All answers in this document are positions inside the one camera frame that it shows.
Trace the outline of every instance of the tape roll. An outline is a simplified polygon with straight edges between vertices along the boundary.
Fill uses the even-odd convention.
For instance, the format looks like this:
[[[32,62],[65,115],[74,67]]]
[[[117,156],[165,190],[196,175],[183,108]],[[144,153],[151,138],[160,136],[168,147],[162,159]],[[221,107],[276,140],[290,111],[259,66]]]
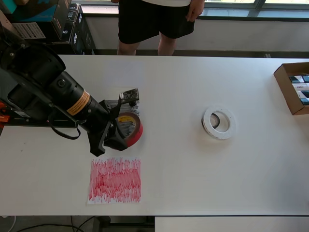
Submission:
[[[211,115],[216,112],[219,112],[222,115],[224,115],[228,121],[228,128],[225,132],[217,131],[211,125]],[[233,114],[229,110],[221,106],[215,105],[208,107],[202,118],[202,123],[206,132],[216,139],[228,139],[236,133],[236,121],[234,119]]]
[[[125,142],[127,146],[128,147],[132,146],[140,139],[143,133],[143,125],[140,121],[140,118],[134,113],[125,112],[125,113],[120,113],[117,120],[119,123],[133,122],[133,124],[135,125],[132,133],[125,138]]]

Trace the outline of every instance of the red tape roll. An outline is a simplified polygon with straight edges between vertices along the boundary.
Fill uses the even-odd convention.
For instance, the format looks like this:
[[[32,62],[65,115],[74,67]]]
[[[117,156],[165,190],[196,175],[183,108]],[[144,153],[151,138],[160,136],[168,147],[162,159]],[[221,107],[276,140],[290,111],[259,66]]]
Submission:
[[[136,114],[130,113],[130,112],[119,114],[118,122],[121,123],[121,122],[129,122],[129,121],[135,124],[135,128],[133,132],[128,137],[125,138],[125,142],[128,147],[135,144],[140,139],[143,133],[143,125],[140,122],[140,118]]]

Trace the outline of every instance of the wall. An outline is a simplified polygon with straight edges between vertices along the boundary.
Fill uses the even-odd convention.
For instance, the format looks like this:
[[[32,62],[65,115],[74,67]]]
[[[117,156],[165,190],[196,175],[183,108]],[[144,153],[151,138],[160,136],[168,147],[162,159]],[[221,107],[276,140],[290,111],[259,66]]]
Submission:
[[[97,49],[116,49],[118,18],[87,18]],[[177,50],[309,51],[309,22],[197,20]],[[140,49],[157,49],[159,36]]]

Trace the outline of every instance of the red clamp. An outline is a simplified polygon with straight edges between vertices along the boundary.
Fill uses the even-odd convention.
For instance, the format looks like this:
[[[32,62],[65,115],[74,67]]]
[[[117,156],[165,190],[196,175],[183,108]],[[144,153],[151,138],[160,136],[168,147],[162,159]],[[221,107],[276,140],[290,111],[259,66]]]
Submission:
[[[0,102],[0,109],[2,108],[6,108],[6,105],[3,104],[2,102]],[[8,122],[10,120],[10,116],[8,115],[0,115],[0,128],[3,128],[3,124],[2,122]]]

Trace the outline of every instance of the white tape roll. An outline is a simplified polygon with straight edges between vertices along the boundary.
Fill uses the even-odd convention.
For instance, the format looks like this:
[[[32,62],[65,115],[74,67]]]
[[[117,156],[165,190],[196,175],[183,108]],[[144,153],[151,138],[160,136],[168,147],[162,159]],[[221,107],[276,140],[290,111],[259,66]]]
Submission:
[[[220,112],[226,117],[228,121],[228,128],[225,132],[217,131],[212,127],[211,115],[215,112]],[[236,133],[236,121],[233,114],[229,110],[218,105],[210,106],[207,108],[202,118],[202,123],[207,133],[216,139],[228,139]]]

